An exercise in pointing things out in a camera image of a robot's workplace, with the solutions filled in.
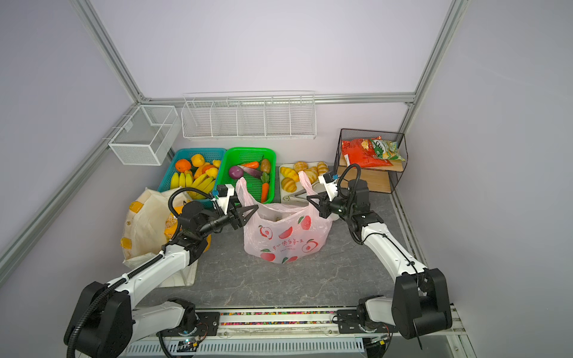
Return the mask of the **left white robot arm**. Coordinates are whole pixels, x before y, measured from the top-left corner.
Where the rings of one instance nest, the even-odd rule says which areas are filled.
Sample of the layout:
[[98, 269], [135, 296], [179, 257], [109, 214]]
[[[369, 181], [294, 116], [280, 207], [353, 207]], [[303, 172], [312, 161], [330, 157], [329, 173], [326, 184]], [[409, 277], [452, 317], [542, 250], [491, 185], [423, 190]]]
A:
[[92, 282], [80, 294], [64, 334], [67, 357], [80, 352], [89, 357], [119, 357], [131, 343], [152, 334], [176, 330], [192, 335], [201, 324], [195, 304], [178, 298], [138, 308], [151, 291], [178, 271], [194, 264], [207, 248], [207, 238], [230, 225], [244, 227], [257, 212], [256, 204], [243, 206], [233, 186], [219, 186], [216, 194], [204, 194], [213, 203], [208, 210], [198, 201], [177, 211], [173, 201], [186, 192], [177, 189], [167, 206], [177, 220], [175, 232], [157, 255], [107, 283]]

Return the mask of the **yellow snack bag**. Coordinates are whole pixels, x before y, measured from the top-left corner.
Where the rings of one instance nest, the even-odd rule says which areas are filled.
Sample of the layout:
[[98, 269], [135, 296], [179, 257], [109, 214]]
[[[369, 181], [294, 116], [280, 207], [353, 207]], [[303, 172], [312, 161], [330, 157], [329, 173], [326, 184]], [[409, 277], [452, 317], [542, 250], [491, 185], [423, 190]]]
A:
[[178, 218], [173, 213], [170, 213], [165, 222], [165, 228], [164, 228], [164, 236], [166, 242], [170, 241], [173, 238], [175, 232], [177, 231], [177, 227], [178, 227]]

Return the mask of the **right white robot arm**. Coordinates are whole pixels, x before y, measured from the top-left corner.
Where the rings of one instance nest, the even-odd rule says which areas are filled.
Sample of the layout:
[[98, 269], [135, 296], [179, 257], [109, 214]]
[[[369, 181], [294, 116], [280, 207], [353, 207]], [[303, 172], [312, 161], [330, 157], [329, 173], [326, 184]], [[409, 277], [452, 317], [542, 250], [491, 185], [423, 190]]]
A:
[[393, 326], [407, 340], [452, 327], [452, 309], [447, 280], [437, 268], [418, 261], [391, 234], [383, 219], [371, 209], [367, 182], [360, 178], [357, 164], [343, 174], [319, 176], [324, 191], [308, 195], [307, 201], [327, 219], [338, 216], [346, 223], [351, 238], [372, 250], [394, 283], [392, 298], [372, 296], [360, 300], [358, 325], [364, 331]]

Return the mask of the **white canvas tote bag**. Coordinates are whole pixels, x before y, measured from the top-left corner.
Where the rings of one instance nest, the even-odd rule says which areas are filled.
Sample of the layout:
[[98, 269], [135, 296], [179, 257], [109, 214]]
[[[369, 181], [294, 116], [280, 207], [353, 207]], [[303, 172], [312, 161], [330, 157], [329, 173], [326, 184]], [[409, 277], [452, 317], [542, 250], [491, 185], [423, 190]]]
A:
[[[130, 270], [144, 264], [159, 253], [164, 244], [165, 222], [171, 213], [168, 208], [168, 192], [145, 189], [128, 209], [120, 245], [124, 256], [123, 264]], [[173, 201], [175, 211], [181, 214], [183, 205], [192, 201], [187, 192], [179, 194]], [[197, 275], [198, 262], [193, 263], [166, 279], [159, 287], [192, 286]]]

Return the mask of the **pink plastic grocery bag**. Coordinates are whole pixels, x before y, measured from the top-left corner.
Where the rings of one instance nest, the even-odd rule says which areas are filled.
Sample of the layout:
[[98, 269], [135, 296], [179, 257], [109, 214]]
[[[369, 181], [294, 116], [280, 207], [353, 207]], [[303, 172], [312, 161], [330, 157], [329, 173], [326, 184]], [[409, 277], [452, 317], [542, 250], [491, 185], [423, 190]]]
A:
[[322, 218], [312, 204], [261, 204], [248, 191], [244, 178], [238, 180], [235, 192], [242, 207], [258, 206], [243, 227], [247, 254], [284, 264], [314, 254], [325, 245], [333, 215]]

